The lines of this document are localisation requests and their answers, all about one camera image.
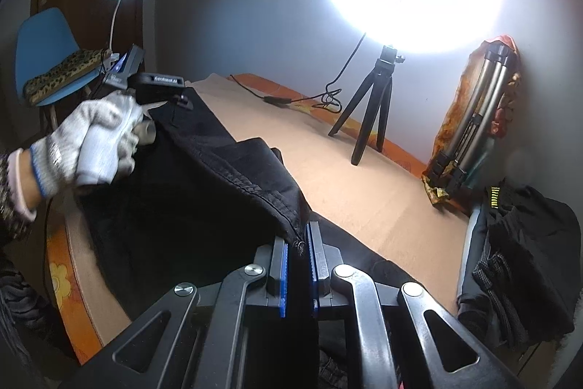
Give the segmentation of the left forearm with bracelets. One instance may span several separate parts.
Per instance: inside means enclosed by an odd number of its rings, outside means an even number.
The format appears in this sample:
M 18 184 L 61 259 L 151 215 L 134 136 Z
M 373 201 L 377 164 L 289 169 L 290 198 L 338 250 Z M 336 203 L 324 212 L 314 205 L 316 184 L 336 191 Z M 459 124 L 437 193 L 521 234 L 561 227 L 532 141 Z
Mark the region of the left forearm with bracelets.
M 1 155 L 1 245 L 20 240 L 31 231 L 36 211 L 26 205 L 20 158 L 23 149 Z

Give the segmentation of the white knit gloved left hand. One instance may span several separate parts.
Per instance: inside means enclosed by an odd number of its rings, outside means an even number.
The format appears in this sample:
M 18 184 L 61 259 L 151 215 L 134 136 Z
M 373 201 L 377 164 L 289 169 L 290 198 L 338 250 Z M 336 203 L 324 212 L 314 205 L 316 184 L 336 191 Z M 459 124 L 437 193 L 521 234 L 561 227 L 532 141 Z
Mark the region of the white knit gloved left hand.
M 131 174 L 143 121 L 132 96 L 114 92 L 82 102 L 51 134 L 30 147 L 32 171 L 43 198 L 67 187 L 110 184 Z

